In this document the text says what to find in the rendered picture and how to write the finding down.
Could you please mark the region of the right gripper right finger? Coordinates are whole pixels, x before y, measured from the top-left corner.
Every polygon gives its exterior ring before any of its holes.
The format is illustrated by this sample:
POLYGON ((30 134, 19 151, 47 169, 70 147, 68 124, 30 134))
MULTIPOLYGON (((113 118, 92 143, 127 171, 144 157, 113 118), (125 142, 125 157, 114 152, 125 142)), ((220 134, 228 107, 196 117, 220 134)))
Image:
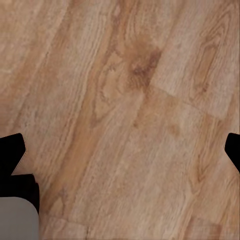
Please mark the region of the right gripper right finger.
POLYGON ((225 152, 240 172, 240 135, 234 133, 228 134, 225 152))

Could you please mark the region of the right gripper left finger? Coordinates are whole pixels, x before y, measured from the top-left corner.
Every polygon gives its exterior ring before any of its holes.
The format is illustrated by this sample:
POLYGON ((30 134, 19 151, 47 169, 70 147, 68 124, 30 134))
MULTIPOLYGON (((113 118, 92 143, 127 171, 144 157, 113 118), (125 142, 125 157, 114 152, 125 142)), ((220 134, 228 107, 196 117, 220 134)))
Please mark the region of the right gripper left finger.
POLYGON ((0 192, 26 151, 21 133, 0 139, 0 192))

